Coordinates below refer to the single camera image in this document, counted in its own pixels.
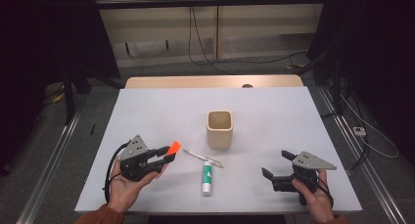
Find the table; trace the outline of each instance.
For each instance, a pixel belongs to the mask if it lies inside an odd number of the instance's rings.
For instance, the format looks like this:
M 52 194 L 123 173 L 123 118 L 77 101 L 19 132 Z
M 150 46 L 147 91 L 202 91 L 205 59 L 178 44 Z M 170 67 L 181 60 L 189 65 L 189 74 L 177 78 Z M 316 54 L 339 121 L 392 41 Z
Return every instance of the table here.
M 217 83 L 204 85 L 203 79 L 209 82 L 216 77 L 230 88 L 217 88 Z M 263 85 L 279 87 L 240 88 L 246 82 L 259 85 L 262 78 L 269 81 Z M 192 79 L 198 81 L 189 84 Z M 262 177 L 262 167 L 276 176 L 292 173 L 291 162 L 281 157 L 282 150 L 293 154 L 308 151 L 336 165 L 337 170 L 328 171 L 334 210 L 361 210 L 307 88 L 281 84 L 283 79 L 265 75 L 129 80 L 127 87 L 140 84 L 142 88 L 120 91 L 75 211 L 95 210 L 105 202 L 102 187 L 110 158 L 117 147 L 138 133 L 150 149 L 178 140 L 183 148 L 220 160 L 225 168 L 213 168 L 212 194 L 203 197 L 203 163 L 179 152 L 162 177 L 143 189 L 131 212 L 151 215 L 306 212 L 299 204 L 298 194 L 274 192 L 271 183 Z M 176 88 L 153 88 L 154 81 L 171 81 Z M 206 115 L 212 110 L 229 110 L 234 115 L 233 142 L 227 151 L 216 151 L 207 145 Z

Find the hand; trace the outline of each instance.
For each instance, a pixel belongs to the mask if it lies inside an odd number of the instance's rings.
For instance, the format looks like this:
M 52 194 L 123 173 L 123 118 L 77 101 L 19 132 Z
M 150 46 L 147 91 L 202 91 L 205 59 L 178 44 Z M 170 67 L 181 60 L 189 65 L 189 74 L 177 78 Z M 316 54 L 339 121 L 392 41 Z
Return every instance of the hand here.
M 147 174 L 139 182 L 133 182 L 124 178 L 121 172 L 120 163 L 115 159 L 111 177 L 115 178 L 111 182 L 110 202 L 108 207 L 116 212 L 126 212 L 137 200 L 141 189 L 150 184 L 158 175 L 157 172 Z
M 321 182 L 323 181 L 325 184 L 327 184 L 326 170 L 318 170 L 318 176 L 318 184 L 321 187 L 326 188 L 326 185 Z M 330 200 L 323 191 L 317 189 L 317 191 L 312 194 L 305 186 L 305 184 L 303 184 L 298 179 L 293 179 L 293 186 L 297 189 L 297 191 L 304 195 L 305 200 L 307 201 L 308 211 L 310 212 L 315 222 L 329 222 L 335 219 Z

